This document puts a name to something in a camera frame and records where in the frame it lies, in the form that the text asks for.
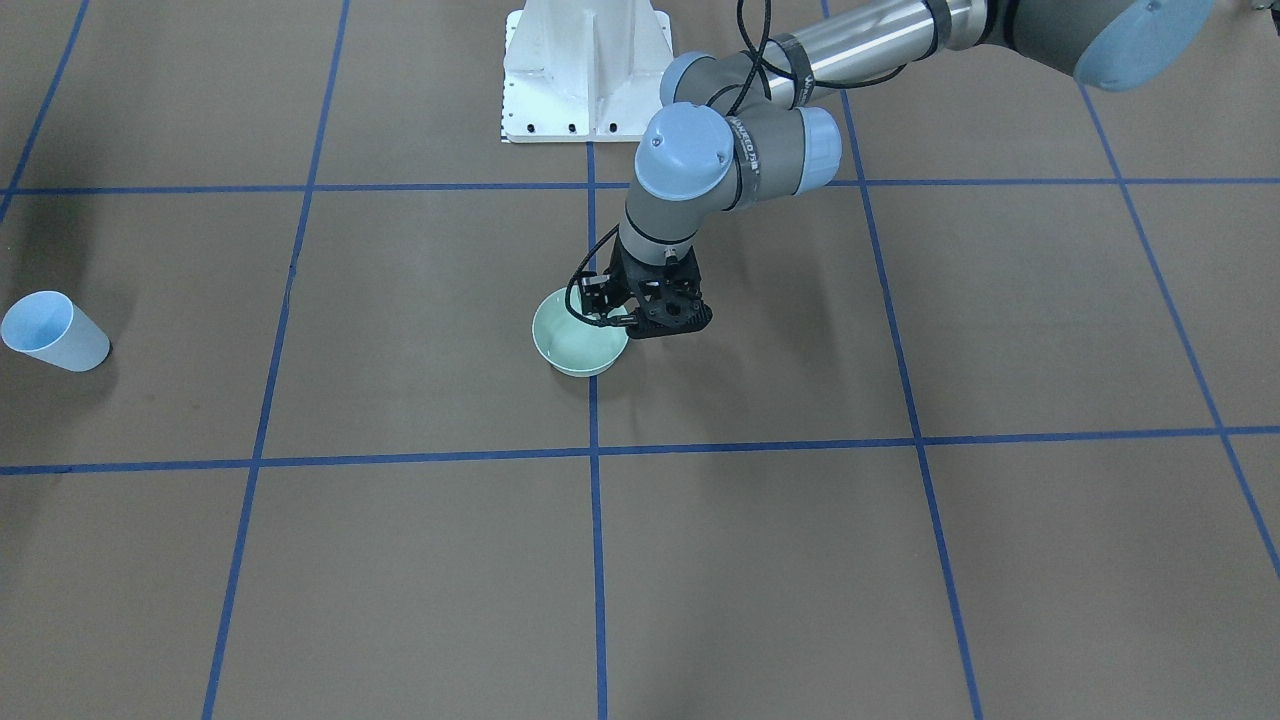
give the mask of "black cable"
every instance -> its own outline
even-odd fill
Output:
[[[782,68],[780,68],[780,67],[774,65],[773,63],[771,63],[771,61],[768,61],[768,60],[764,59],[764,47],[765,47],[765,45],[768,45],[769,42],[776,42],[774,40],[772,40],[771,37],[768,37],[768,28],[769,28],[769,26],[768,26],[768,18],[769,18],[769,14],[768,14],[769,13],[768,12],[768,3],[765,3],[765,8],[767,8],[765,9],[765,26],[764,26],[765,27],[765,37],[764,37],[764,40],[760,41],[760,46],[759,47],[756,47],[751,42],[751,36],[748,35],[748,32],[746,32],[746,22],[742,19],[742,0],[739,0],[739,3],[737,3],[737,33],[742,37],[742,44],[746,45],[746,54],[749,56],[754,58],[760,64],[760,67],[763,67],[764,69],[769,70],[771,73],[773,73],[773,74],[776,74],[776,76],[778,76],[781,78],[786,78],[786,79],[788,79],[791,82],[796,82],[795,74],[792,74],[792,73],[790,73],[787,70],[783,70]],[[905,69],[906,69],[906,65],[899,65],[895,70],[890,72],[888,74],[884,74],[884,76],[881,76],[881,77],[877,77],[877,78],[872,78],[872,79],[858,81],[858,82],[824,82],[824,81],[819,79],[819,81],[814,82],[814,86],[815,87],[826,87],[827,90],[859,90],[859,88],[863,88],[863,87],[870,87],[873,85],[879,85],[882,82],[888,82],[888,81],[896,78],[899,74],[901,74],[901,72],[905,70]]]
[[[742,4],[744,3],[745,3],[745,0],[737,0],[737,17],[739,18],[742,17]],[[764,44],[767,44],[769,41],[769,29],[772,29],[769,26],[772,23],[773,23],[773,3],[771,0],[764,0],[764,32],[760,35],[760,47],[764,47]],[[751,46],[751,41],[750,40],[748,40],[748,46],[749,47]],[[756,73],[759,73],[762,78],[764,77],[763,72],[760,70],[762,63],[764,63],[764,53],[754,53],[753,51],[751,53],[751,72],[746,73],[746,81],[742,83],[742,90],[739,91],[737,100],[735,100],[733,104],[730,105],[728,113],[724,113],[726,115],[736,115],[737,114],[737,109],[742,105],[742,100],[746,100],[746,94],[751,90],[751,82],[755,81]]]
[[[584,322],[584,323],[586,323],[589,325],[595,325],[598,328],[616,328],[616,327],[620,327],[621,323],[609,322],[608,318],[604,319],[604,320],[598,320],[595,318],[589,318],[589,316],[579,313],[577,310],[575,310],[573,309],[573,304],[570,302],[570,300],[571,300],[571,297],[573,295],[573,287],[577,286],[579,281],[582,279],[582,270],[586,269],[586,265],[591,261],[591,258],[595,258],[595,254],[599,252],[602,247],[604,247],[604,243],[609,242],[609,238],[617,237],[617,234],[618,234],[618,225],[613,225],[613,229],[611,229],[609,232],[604,233],[604,237],[602,237],[595,243],[595,246],[591,247],[591,251],[586,254],[586,258],[582,258],[582,263],[579,264],[577,270],[573,272],[573,277],[570,278],[568,279],[568,284],[564,286],[564,309],[568,310],[570,315],[573,315],[579,320],[581,320],[581,322]]]

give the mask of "light blue cup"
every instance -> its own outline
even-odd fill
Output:
[[[582,310],[582,300],[573,290],[573,309]],[[616,309],[611,315],[622,315]],[[564,290],[547,296],[534,313],[534,345],[553,368],[575,378],[590,378],[609,369],[627,347],[626,328],[588,325],[564,309]]]
[[[14,304],[0,320],[0,337],[17,350],[83,373],[97,368],[111,351],[111,341],[65,295],[42,290]]]

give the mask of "gray floor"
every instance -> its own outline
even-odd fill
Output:
[[[837,182],[588,382],[529,319],[632,146],[498,142],[518,3],[0,3],[0,299],[114,341],[0,354],[0,717],[1280,717],[1247,4],[1126,95],[827,99]]]

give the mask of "light blue joint cap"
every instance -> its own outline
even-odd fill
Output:
[[[710,55],[707,53],[685,53],[667,65],[667,69],[662,73],[662,85],[658,88],[658,96],[662,97],[663,106],[676,101],[676,88],[680,87],[680,81],[685,77],[685,72],[703,58],[710,58]]]
[[[1138,0],[1084,50],[1075,79],[1114,92],[1165,72],[1190,46],[1213,0]]]
[[[705,105],[676,102],[658,110],[636,149],[636,179],[662,200],[701,197],[732,165],[733,132]]]
[[[822,108],[800,108],[804,119],[804,170],[796,195],[822,187],[836,177],[845,143],[836,118]]]

